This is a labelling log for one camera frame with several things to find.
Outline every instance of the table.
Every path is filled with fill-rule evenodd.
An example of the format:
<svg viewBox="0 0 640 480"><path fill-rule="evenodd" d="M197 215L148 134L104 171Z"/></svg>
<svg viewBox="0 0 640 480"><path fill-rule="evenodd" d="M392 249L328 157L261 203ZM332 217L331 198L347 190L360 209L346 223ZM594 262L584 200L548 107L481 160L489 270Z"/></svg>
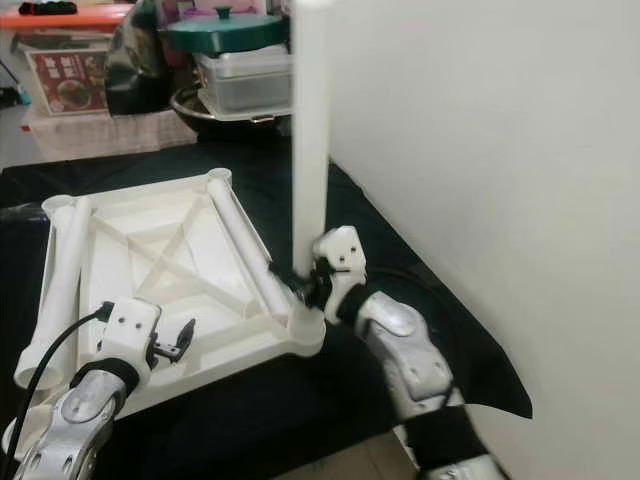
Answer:
<svg viewBox="0 0 640 480"><path fill-rule="evenodd" d="M0 174L0 426L21 391L12 374L37 316L45 198L233 171L233 188L274 261L291 265L291 148L286 140L209 142L160 152L5 169ZM362 191L330 166L327 228L355 225L370 285L417 308L469 402L531 416L501 347L429 271ZM396 424L375 359L346 327L321 352L286 356L119 420L96 479L268 478Z"/></svg>

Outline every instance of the white wall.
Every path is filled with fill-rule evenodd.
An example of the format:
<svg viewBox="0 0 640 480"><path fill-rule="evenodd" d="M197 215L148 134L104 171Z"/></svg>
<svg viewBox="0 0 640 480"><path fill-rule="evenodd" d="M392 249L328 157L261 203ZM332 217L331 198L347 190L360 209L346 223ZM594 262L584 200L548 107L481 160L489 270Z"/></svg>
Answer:
<svg viewBox="0 0 640 480"><path fill-rule="evenodd" d="M495 335L515 479L638 478L640 3L340 0L333 156Z"/></svg>

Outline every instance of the plastic storage box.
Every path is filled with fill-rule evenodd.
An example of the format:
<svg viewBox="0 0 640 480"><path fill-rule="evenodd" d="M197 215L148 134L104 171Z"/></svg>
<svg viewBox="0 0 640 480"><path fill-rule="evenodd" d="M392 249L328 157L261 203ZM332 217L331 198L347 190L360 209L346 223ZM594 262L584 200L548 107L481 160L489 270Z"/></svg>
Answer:
<svg viewBox="0 0 640 480"><path fill-rule="evenodd" d="M218 58L196 54L204 88L223 112L289 107L291 55L274 45Z"/></svg>
<svg viewBox="0 0 640 480"><path fill-rule="evenodd" d="M80 5L74 15L20 15L17 7L0 13L0 58L38 115L106 110L106 53L131 7Z"/></svg>

